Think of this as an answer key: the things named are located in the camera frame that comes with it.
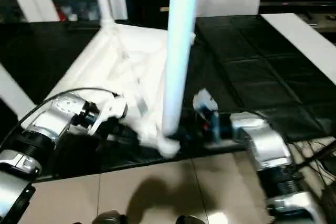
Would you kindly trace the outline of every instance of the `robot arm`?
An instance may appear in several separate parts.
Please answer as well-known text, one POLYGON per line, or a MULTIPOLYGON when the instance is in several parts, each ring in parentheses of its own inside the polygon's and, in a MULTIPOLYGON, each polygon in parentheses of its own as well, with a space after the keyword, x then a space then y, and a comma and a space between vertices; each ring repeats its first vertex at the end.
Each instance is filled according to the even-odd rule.
MULTIPOLYGON (((35 192, 31 184, 70 126, 80 125, 89 132, 96 131, 109 116, 121 118, 124 115, 126 104, 116 105, 116 113, 109 109, 105 115, 94 103, 69 93, 55 99, 48 110, 13 138, 0 152, 1 224, 20 220, 35 192)), ((275 223, 326 224, 321 210, 304 190, 303 178, 281 135, 256 114, 231 114, 230 121, 234 140, 243 142, 250 150, 267 197, 267 209, 275 216, 275 223)))
POLYGON ((55 99, 0 153, 0 222, 17 223, 35 192, 32 182, 71 125, 88 128, 99 110, 94 103, 69 93, 55 99))
POLYGON ((234 139, 244 142, 250 151, 275 223, 326 224, 320 207, 304 189, 303 176, 282 136, 256 114, 236 113, 230 120, 234 139))

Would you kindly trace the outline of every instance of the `white pole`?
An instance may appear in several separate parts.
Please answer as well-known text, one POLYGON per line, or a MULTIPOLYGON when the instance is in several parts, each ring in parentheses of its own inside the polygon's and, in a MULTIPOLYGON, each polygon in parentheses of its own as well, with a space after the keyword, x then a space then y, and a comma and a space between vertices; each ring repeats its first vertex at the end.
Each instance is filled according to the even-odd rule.
POLYGON ((98 0, 98 3, 101 14, 101 26, 104 26, 106 24, 114 24, 114 19, 112 18, 110 12, 110 5, 108 0, 98 0))
POLYGON ((180 122, 196 0, 170 0, 162 132, 174 134, 180 122))
POLYGON ((6 69, 0 64, 0 99, 17 115, 20 120, 35 104, 21 89, 6 69))

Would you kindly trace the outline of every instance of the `wire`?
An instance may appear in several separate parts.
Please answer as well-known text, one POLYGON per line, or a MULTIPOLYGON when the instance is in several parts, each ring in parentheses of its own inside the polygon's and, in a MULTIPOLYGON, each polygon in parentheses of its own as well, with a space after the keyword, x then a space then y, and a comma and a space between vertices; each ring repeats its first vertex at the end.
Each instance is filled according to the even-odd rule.
MULTIPOLYGON (((309 147, 310 147, 310 149, 311 149, 311 151, 312 151, 312 154, 314 155, 314 154, 315 154, 315 150, 314 150, 314 148, 312 147, 312 145, 311 145, 311 143, 310 143, 309 141, 307 141, 307 143, 308 143, 308 145, 309 145, 309 147)), ((321 177, 321 179, 322 179, 322 182, 323 182, 323 184, 324 184, 324 187, 327 188, 327 187, 328 187, 328 184, 327 184, 327 182, 325 181, 325 179, 324 179, 324 177, 323 177, 323 175, 322 175, 320 165, 319 165, 319 163, 318 163, 318 161, 317 161, 316 159, 315 159, 314 161, 315 161, 316 167, 317 167, 317 169, 318 169, 318 171, 319 171, 319 175, 320 175, 320 177, 321 177)))
POLYGON ((33 108, 32 110, 30 110, 23 118, 21 118, 17 124, 14 125, 14 127, 8 132, 8 134, 5 136, 5 138, 3 139, 1 145, 0 145, 0 150, 2 149, 2 147, 5 145, 5 143, 8 141, 9 137, 14 133, 14 131, 19 128, 21 126, 21 124, 26 121, 32 114, 34 114, 39 108, 41 108, 43 105, 45 105, 46 103, 64 95, 70 92, 75 92, 75 91, 81 91, 81 90, 96 90, 96 91, 104 91, 107 93, 112 94, 114 97, 118 96, 118 94, 108 90, 108 89, 103 89, 103 88, 96 88, 96 87, 88 87, 88 88, 74 88, 74 89, 68 89, 66 91, 62 91, 59 92, 55 95, 53 95, 52 97, 47 98, 46 100, 44 100, 42 103, 40 103, 39 105, 37 105, 35 108, 33 108))
MULTIPOLYGON (((303 154, 302 149, 301 149, 296 143, 292 143, 292 145, 296 148, 296 150, 299 152, 299 154, 300 154, 303 158, 305 158, 305 155, 303 154)), ((330 175, 331 177, 329 177, 329 176, 327 176, 327 175, 325 175, 325 174, 322 174, 321 171, 316 170, 316 169, 315 169, 314 167, 312 167, 310 164, 308 165, 308 167, 309 167, 310 169, 312 169, 313 171, 315 171, 317 174, 322 175, 322 176, 326 177, 326 178, 329 179, 329 180, 332 180, 332 181, 335 180, 335 178, 334 178, 335 176, 334 176, 333 174, 331 174, 330 172, 324 170, 324 169, 323 169, 323 170, 324 170, 328 175, 330 175)))
POLYGON ((320 141, 318 141, 318 140, 315 140, 315 143, 317 143, 317 144, 319 144, 319 145, 322 145, 323 147, 326 147, 326 145, 325 144, 322 144, 320 141))
POLYGON ((251 114, 254 114, 254 115, 257 115, 257 116, 261 117, 266 122, 269 121, 269 117, 266 114, 264 114, 260 111, 254 111, 254 110, 250 110, 250 109, 247 109, 247 108, 236 108, 234 111, 229 111, 229 112, 225 112, 225 113, 233 114, 233 113, 241 113, 241 112, 248 112, 248 113, 251 113, 251 114))

